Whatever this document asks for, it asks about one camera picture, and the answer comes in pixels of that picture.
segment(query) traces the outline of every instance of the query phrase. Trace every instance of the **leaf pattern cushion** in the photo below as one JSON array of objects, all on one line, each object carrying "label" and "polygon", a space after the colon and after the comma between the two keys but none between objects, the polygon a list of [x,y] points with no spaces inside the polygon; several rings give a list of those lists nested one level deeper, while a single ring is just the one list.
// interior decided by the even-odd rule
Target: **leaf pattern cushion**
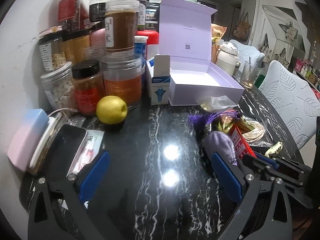
[{"label": "leaf pattern cushion", "polygon": [[320,103],[307,81],[274,60],[259,90],[279,113],[301,149],[316,133],[316,117],[320,116]]},{"label": "leaf pattern cushion", "polygon": [[237,46],[239,54],[238,58],[240,61],[240,66],[239,66],[239,71],[242,72],[244,68],[244,63],[247,61],[249,62],[249,57],[251,57],[251,64],[254,65],[255,67],[261,66],[262,61],[265,57],[263,53],[258,51],[255,47],[253,46],[248,46],[248,45],[243,45],[242,43],[236,41],[236,40],[230,40],[230,42]]}]

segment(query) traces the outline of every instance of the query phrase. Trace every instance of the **purple tassel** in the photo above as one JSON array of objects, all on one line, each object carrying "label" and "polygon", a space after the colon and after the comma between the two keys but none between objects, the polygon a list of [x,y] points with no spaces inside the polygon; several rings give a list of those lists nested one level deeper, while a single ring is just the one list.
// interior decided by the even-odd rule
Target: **purple tassel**
[{"label": "purple tassel", "polygon": [[207,124],[210,124],[216,118],[220,116],[228,116],[232,118],[239,119],[240,113],[238,111],[224,111],[224,112],[216,112],[216,113],[207,113],[207,114],[196,114],[196,115],[189,115],[189,121],[193,125],[193,127],[197,130],[204,130],[204,127]]}]

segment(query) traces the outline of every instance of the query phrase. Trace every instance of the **metal screw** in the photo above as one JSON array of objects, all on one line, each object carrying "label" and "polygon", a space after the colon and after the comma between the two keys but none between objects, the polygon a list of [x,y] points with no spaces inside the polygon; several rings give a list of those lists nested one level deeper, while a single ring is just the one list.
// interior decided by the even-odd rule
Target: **metal screw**
[{"label": "metal screw", "polygon": [[77,177],[76,174],[69,174],[69,175],[68,175],[68,180],[71,180],[71,181],[72,181],[72,180],[75,180],[76,177]]},{"label": "metal screw", "polygon": [[282,183],[283,183],[283,180],[282,180],[281,178],[276,178],[276,183],[282,184]]},{"label": "metal screw", "polygon": [[45,178],[40,178],[40,179],[38,180],[38,182],[39,182],[39,184],[44,184]]},{"label": "metal screw", "polygon": [[245,177],[246,177],[246,179],[249,180],[249,181],[254,180],[254,176],[253,176],[252,174],[247,174]]}]

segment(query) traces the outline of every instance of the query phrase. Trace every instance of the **white kettle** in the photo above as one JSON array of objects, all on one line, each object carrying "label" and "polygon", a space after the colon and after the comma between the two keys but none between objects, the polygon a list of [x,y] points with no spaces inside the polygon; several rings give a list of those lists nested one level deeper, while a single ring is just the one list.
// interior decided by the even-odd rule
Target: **white kettle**
[{"label": "white kettle", "polygon": [[239,65],[238,54],[238,48],[231,42],[225,41],[218,49],[216,65],[229,76],[233,76],[236,66]]}]

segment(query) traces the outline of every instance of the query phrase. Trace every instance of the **lavender gift box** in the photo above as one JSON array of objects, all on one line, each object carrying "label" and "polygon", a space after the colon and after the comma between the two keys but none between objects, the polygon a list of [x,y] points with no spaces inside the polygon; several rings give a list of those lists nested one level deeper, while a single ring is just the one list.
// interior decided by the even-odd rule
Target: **lavender gift box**
[{"label": "lavender gift box", "polygon": [[226,95],[235,103],[244,88],[211,60],[211,15],[216,9],[185,0],[162,0],[159,51],[170,55],[172,106],[198,105],[204,96]]}]

